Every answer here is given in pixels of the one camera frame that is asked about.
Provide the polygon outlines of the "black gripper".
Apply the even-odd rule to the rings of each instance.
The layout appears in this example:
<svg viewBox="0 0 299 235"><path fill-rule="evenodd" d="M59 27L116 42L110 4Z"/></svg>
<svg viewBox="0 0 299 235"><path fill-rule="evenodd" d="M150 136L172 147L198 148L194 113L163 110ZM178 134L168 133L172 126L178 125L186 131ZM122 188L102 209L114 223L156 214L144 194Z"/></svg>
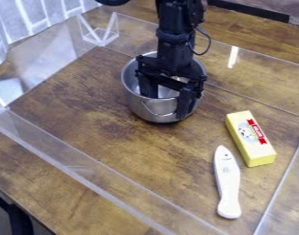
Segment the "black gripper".
<svg viewBox="0 0 299 235"><path fill-rule="evenodd" d="M176 118L184 119L200 102L203 83L207 80L203 67L194 61L196 33L171 35L158 31L158 55L136 57L140 94L158 98L158 87L179 93Z"/></svg>

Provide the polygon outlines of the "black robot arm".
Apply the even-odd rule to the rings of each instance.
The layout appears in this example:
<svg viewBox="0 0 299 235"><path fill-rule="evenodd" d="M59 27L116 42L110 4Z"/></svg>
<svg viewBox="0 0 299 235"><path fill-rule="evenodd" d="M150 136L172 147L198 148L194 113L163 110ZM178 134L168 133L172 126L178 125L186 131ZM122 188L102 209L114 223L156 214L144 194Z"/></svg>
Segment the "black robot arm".
<svg viewBox="0 0 299 235"><path fill-rule="evenodd" d="M142 117L168 123L187 118L202 101L206 69L194 57L202 32L202 0L156 0L158 51L136 57Z"/></svg>

